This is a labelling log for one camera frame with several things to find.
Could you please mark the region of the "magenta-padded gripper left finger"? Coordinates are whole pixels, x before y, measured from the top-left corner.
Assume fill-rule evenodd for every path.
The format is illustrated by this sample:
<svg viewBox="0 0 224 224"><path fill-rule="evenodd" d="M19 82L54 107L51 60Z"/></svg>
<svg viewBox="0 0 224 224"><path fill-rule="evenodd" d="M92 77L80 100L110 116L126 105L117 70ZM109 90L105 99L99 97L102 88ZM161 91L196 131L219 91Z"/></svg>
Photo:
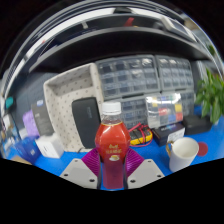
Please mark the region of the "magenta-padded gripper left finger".
<svg viewBox="0 0 224 224"><path fill-rule="evenodd" d="M92 149L82 159L74 158L60 177L84 188L99 189L101 163L97 150Z"/></svg>

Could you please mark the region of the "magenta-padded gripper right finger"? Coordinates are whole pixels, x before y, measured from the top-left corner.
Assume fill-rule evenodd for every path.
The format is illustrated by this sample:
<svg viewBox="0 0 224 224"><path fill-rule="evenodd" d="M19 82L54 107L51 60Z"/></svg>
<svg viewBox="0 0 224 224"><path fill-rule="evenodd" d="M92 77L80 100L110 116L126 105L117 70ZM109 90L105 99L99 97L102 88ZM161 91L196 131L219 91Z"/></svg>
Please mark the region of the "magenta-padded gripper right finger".
<svg viewBox="0 0 224 224"><path fill-rule="evenodd" d="M125 189L141 188L163 177L152 159L144 159L133 149L128 150L124 164Z"/></svg>

